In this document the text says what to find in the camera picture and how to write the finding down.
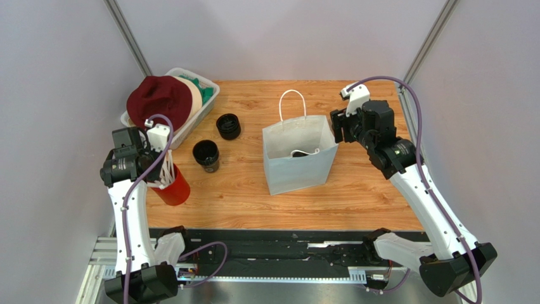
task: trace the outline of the red cup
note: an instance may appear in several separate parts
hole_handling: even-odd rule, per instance
[[[169,206],[178,206],[184,203],[189,198],[191,192],[190,185],[186,182],[186,179],[182,176],[176,165],[174,165],[174,175],[176,176],[174,182],[165,189],[152,188],[165,204]]]

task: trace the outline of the white paper bag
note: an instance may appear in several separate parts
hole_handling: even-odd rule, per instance
[[[296,92],[304,102],[304,116],[283,120],[281,100]],[[324,184],[334,161],[338,145],[324,115],[307,115],[303,95],[288,90],[280,98],[280,119],[262,130],[264,173],[270,194]],[[294,150],[309,155],[292,157]]]

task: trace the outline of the metal frame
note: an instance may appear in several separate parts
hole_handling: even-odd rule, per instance
[[[460,0],[447,0],[444,6],[442,7],[437,19],[435,20],[435,23],[430,29],[422,46],[418,50],[418,54],[416,54],[415,59],[413,60],[411,66],[409,67],[409,70],[405,74],[405,77],[403,78],[403,81],[405,81],[407,84],[412,83],[420,67],[422,66],[422,63],[424,62],[425,58],[428,56],[429,52],[433,48],[435,41],[439,37],[440,33],[442,32],[442,29],[444,28],[446,22],[450,19],[450,16],[456,9],[459,2]],[[418,133],[418,124],[416,122],[415,115],[413,113],[412,105],[414,104],[414,102],[411,100],[411,98],[409,98],[409,94],[406,92],[403,86],[396,85],[396,89],[397,89],[397,97],[399,98],[401,108],[403,109],[403,115],[405,116],[407,129],[409,130],[409,135],[411,136],[412,142],[416,145],[416,134]],[[417,147],[417,148],[421,150],[422,155],[425,155],[423,146]],[[429,167],[429,161],[424,159],[424,162]]]
[[[152,76],[153,75],[152,70],[150,69],[150,66],[148,65],[148,63],[146,62],[146,59],[143,56],[143,52],[141,51],[139,44],[137,44],[137,40],[135,40],[135,37],[133,36],[133,33],[131,32],[131,29],[129,28],[129,25],[127,24],[127,21],[125,20],[124,14],[122,13],[120,6],[116,2],[116,0],[103,0],[103,1],[107,5],[107,8],[109,9],[114,21],[116,22],[116,25],[118,26],[118,29],[124,36],[124,39],[127,42],[127,45],[129,46],[129,49],[131,50],[133,57],[135,57],[135,60],[137,61],[137,64],[139,65],[139,68],[141,69],[142,73],[145,76]]]
[[[424,40],[424,43],[422,44],[422,47],[420,47],[420,50],[418,51],[418,54],[416,55],[415,59],[413,60],[413,63],[409,67],[409,70],[405,74],[405,77],[403,78],[403,81],[405,81],[407,84],[410,84],[416,73],[421,67],[421,64],[423,63],[424,59],[427,57],[429,51],[431,50],[433,43],[437,40],[438,36],[440,35],[440,32],[444,28],[444,25],[452,15],[452,12],[458,5],[460,0],[447,0],[444,6],[442,7],[442,10],[439,13],[439,16],[435,20],[435,23],[433,24],[431,30],[429,31],[426,39]]]

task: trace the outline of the black cup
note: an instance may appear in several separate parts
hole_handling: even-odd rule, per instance
[[[219,135],[227,140],[232,140],[240,135],[241,128],[238,117],[234,114],[221,115],[215,122]]]
[[[200,141],[193,147],[193,157],[204,171],[213,173],[219,169],[219,150],[213,141]]]

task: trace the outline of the green cloth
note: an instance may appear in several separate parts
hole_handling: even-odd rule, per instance
[[[187,80],[191,81],[194,85],[197,86],[197,89],[199,89],[199,91],[201,92],[201,97],[203,99],[203,105],[212,97],[212,95],[214,95],[214,88],[213,87],[207,87],[207,88],[201,87],[201,85],[199,84],[199,79],[198,78],[191,79],[191,78],[186,77],[184,75],[178,75],[178,77],[183,78],[183,79],[187,79]]]

